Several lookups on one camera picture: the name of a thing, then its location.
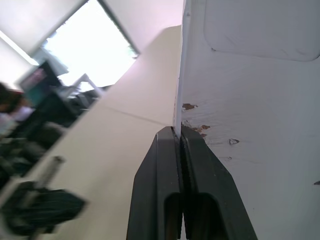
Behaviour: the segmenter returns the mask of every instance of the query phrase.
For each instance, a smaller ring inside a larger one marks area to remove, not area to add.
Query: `dark hair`
[[[0,82],[0,104],[4,104],[10,97],[10,92],[6,86]]]

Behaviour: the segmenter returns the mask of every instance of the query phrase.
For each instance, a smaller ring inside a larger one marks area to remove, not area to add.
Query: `scratch mark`
[[[298,53],[298,54],[300,54],[300,55],[302,55],[302,56],[305,56],[305,55],[307,55],[305,52],[303,52],[303,51],[300,51],[299,49],[295,49],[295,51]]]
[[[228,37],[227,35],[224,35],[224,37],[233,45],[233,46],[237,46],[237,44],[230,38]]]
[[[213,140],[210,140],[209,144],[210,144],[210,145],[223,145],[224,142],[222,142],[222,141],[217,141],[217,142],[215,142],[215,141],[213,141]]]
[[[289,57],[288,53],[285,50],[280,49],[280,51],[283,52],[287,57]]]
[[[182,105],[182,110],[188,111],[188,110],[191,110],[191,109],[196,109],[197,107],[198,107],[197,105],[192,105],[190,103],[184,103]]]
[[[237,164],[241,164],[241,163],[251,163],[251,164],[262,164],[261,162],[257,162],[257,161],[253,161],[253,160],[248,160],[248,159],[243,159],[243,158],[234,158],[232,156],[218,156],[218,159],[220,160],[224,160],[227,163],[237,163]]]
[[[235,144],[238,144],[238,143],[240,143],[240,141],[237,140],[237,139],[234,139],[234,138],[230,138],[230,139],[229,139],[229,145],[230,145],[230,146],[235,145]]]

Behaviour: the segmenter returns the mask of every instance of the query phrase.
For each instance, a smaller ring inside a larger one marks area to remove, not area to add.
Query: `person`
[[[33,112],[22,92],[9,90],[0,82],[0,114],[8,114],[17,122],[23,122]]]

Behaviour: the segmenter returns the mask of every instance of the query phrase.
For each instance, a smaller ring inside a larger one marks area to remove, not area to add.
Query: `bright window light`
[[[115,84],[137,58],[97,0],[84,4],[42,47],[67,67],[66,76],[86,73],[98,87]]]

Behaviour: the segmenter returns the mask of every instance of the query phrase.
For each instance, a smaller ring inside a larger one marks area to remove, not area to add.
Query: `beige wall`
[[[44,239],[126,239],[134,176],[156,132],[172,125],[180,34],[180,26],[162,31],[32,172],[34,179],[52,156],[65,157],[51,187],[88,201],[80,219]]]
[[[17,89],[16,81],[33,66],[0,38],[0,82]]]

